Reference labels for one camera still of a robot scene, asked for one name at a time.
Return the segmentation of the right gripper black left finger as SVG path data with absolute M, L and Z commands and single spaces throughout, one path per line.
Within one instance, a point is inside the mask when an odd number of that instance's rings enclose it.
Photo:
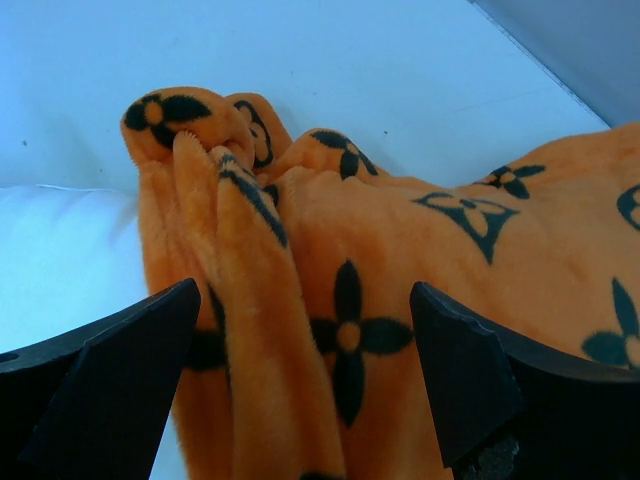
M 200 304 L 186 279 L 3 353 L 2 478 L 149 478 Z

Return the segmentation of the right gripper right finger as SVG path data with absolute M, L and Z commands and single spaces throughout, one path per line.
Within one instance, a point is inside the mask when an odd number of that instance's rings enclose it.
M 570 355 L 414 284 L 416 347 L 457 479 L 636 479 L 639 374 Z

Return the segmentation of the orange patterned pillowcase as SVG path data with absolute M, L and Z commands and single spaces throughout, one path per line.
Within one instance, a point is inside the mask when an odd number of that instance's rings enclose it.
M 448 479 L 411 325 L 428 283 L 583 359 L 639 366 L 639 126 L 455 188 L 398 177 L 262 96 L 124 112 L 148 289 L 202 304 L 172 414 L 191 479 Z

